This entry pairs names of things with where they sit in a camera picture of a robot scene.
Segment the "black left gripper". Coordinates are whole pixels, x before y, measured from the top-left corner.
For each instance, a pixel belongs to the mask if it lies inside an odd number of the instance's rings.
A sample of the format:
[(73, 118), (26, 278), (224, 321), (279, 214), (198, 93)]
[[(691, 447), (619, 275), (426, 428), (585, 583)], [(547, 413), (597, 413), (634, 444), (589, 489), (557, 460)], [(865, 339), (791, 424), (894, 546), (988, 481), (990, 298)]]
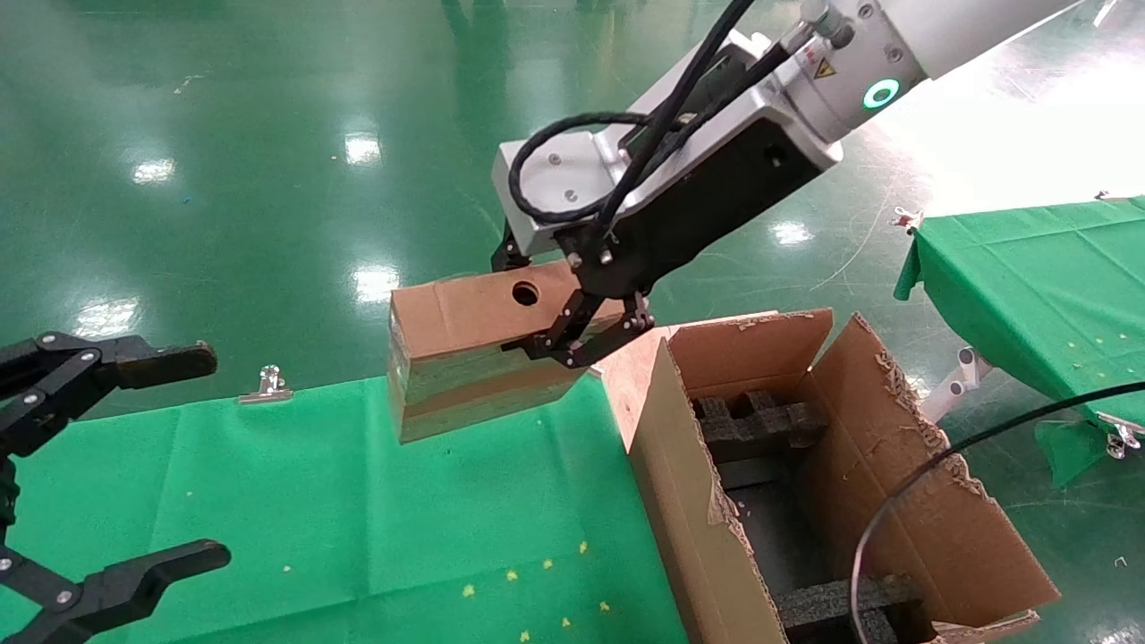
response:
[[(208, 377), (218, 370), (208, 343), (157, 348), (139, 335), (90, 341), (42, 333), (1, 351), (1, 529), (16, 521), (21, 487), (9, 456), (29, 457), (114, 390), (143, 390)], [(11, 547), (1, 549), (3, 587), (39, 612), (3, 643), (86, 643), (98, 633), (153, 615), (172, 584), (224, 568), (229, 547), (197, 539), (106, 566), (73, 582)]]

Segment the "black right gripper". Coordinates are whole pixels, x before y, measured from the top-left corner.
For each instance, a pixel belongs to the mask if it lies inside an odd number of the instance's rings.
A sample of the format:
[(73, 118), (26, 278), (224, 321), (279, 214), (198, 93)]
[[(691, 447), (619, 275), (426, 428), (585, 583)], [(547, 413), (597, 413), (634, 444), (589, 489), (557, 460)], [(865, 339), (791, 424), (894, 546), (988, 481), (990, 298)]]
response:
[[(645, 294), (657, 280), (822, 172), (777, 123), (755, 121), (646, 207), (622, 217), (606, 245), (613, 260), (605, 265), (585, 259), (575, 269), (581, 288), (572, 290), (556, 321), (544, 333), (503, 343), (500, 350), (520, 348), (531, 361), (552, 359), (567, 369), (597, 364), (653, 329), (655, 319)], [(516, 270), (532, 262), (521, 252), (511, 225), (504, 223), (490, 270)], [(623, 314), (585, 337), (606, 298), (621, 299)]]

